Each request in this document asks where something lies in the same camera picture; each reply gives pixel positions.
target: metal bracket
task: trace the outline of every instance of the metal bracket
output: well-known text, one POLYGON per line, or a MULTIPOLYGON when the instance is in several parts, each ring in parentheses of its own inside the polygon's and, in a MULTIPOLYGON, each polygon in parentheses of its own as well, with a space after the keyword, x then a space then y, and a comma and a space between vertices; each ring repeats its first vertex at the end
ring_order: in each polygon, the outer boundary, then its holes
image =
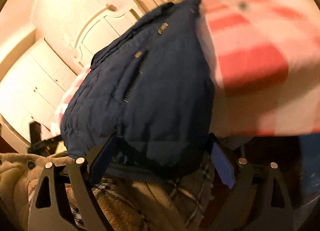
POLYGON ((239 160, 237 184, 228 197, 210 231, 292 231, 293 210, 282 174, 276 165, 253 166, 239 160), (247 207, 252 184, 258 189, 244 227, 239 219, 247 207))
POLYGON ((41 124, 34 121, 29 124, 29 128, 31 147, 28 149, 28 153, 37 154, 44 157, 54 154, 58 143, 62 141, 61 135, 42 141, 41 124))
POLYGON ((114 231, 91 188, 101 181, 115 152, 116 137, 111 135, 104 146, 92 149, 86 159, 80 157, 61 167, 47 163, 31 203, 28 230, 83 230, 76 225, 68 202, 65 183, 70 183, 86 229, 114 231))

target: tan fleece blanket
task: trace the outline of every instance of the tan fleece blanket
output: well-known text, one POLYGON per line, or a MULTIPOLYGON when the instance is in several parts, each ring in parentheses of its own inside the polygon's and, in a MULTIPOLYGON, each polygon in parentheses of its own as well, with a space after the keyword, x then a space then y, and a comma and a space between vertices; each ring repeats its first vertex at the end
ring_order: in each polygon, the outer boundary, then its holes
MULTIPOLYGON (((0 196, 18 223, 27 230, 29 203, 47 162, 56 166, 73 160, 66 154, 40 157, 33 154, 0 154, 0 196)), ((208 156, 193 174, 168 183, 103 178, 92 189, 115 231, 196 231, 211 199, 214 167, 208 156)), ((78 226, 85 228, 73 196, 68 199, 78 226)))

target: white furniture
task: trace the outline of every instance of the white furniture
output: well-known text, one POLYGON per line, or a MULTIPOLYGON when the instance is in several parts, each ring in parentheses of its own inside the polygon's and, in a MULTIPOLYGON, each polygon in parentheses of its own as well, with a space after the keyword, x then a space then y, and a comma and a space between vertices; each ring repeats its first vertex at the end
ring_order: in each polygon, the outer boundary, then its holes
POLYGON ((88 19, 75 42, 71 42, 70 49, 76 49, 72 58, 82 67, 89 64, 96 52, 126 32, 144 14, 137 0, 127 0, 127 5, 119 11, 111 11, 106 5, 88 19))
POLYGON ((0 114, 26 140, 29 123, 50 128, 55 110, 76 75, 41 38, 0 82, 0 114))

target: puffer jacket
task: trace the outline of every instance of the puffer jacket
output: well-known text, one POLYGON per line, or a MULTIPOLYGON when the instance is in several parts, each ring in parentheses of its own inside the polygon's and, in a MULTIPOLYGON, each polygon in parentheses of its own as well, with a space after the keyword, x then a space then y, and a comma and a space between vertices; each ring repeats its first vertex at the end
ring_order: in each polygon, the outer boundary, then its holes
POLYGON ((160 6, 94 55, 61 122, 70 157, 115 133, 122 154, 161 177, 199 167, 214 96, 196 36, 200 2, 160 6))

